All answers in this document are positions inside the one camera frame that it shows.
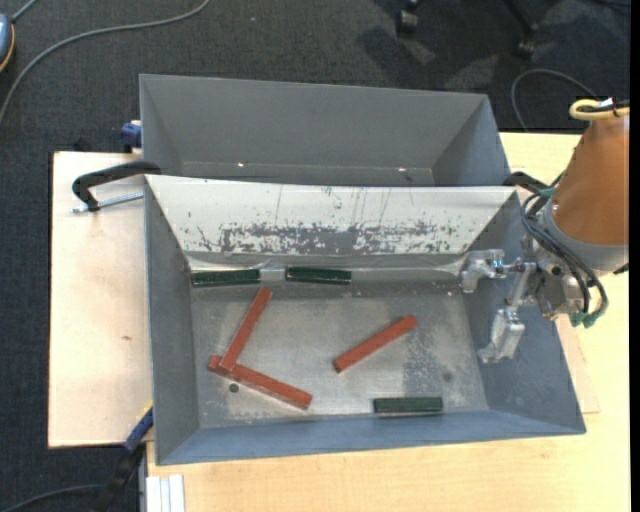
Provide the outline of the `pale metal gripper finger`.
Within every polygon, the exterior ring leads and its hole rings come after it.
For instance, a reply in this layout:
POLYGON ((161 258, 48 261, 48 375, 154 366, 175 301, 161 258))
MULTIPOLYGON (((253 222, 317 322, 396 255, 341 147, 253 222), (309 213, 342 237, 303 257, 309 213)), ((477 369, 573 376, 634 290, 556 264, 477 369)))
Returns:
POLYGON ((499 308, 491 325, 489 342, 477 350, 479 359, 485 364, 512 360, 525 330, 517 305, 509 304, 499 308))
POLYGON ((501 280, 522 271, 523 261, 516 258, 508 262, 503 249, 471 251, 462 264, 458 283, 463 293, 473 293, 482 279, 501 280))

